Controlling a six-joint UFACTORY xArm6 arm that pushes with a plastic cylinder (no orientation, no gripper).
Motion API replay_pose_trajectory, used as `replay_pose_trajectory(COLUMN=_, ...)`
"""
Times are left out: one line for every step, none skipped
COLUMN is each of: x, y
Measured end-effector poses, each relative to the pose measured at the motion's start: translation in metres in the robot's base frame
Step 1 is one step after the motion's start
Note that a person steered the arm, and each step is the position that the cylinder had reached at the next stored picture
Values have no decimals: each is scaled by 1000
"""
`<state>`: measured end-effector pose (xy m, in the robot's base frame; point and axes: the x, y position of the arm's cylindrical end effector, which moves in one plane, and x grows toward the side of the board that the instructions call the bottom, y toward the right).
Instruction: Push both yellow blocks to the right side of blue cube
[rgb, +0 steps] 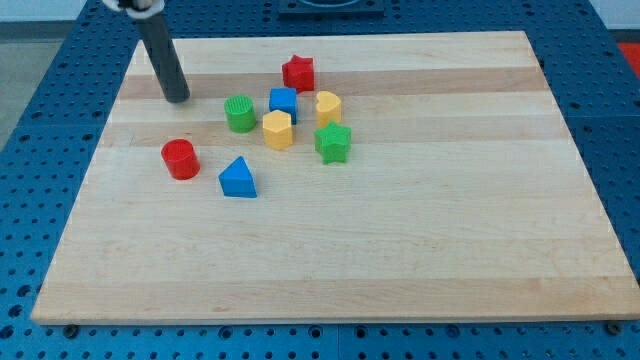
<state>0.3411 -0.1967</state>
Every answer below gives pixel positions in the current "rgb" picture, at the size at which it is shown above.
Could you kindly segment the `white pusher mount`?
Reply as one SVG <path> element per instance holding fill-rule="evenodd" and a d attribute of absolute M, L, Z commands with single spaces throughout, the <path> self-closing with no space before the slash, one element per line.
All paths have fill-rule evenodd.
<path fill-rule="evenodd" d="M 102 0 L 102 3 L 112 11 L 125 11 L 133 19 L 148 19 L 165 7 L 164 0 Z"/>

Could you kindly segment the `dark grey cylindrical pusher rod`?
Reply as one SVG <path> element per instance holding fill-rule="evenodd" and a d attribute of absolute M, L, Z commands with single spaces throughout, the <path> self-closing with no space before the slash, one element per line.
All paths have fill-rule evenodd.
<path fill-rule="evenodd" d="M 190 97 L 190 90 L 162 13 L 136 20 L 136 27 L 164 98 L 169 103 L 186 101 Z"/>

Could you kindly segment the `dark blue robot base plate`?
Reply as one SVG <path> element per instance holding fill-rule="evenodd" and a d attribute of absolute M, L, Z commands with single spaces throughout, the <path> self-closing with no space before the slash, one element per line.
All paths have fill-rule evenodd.
<path fill-rule="evenodd" d="M 316 16 L 381 15 L 385 0 L 278 0 L 280 18 L 310 18 Z"/>

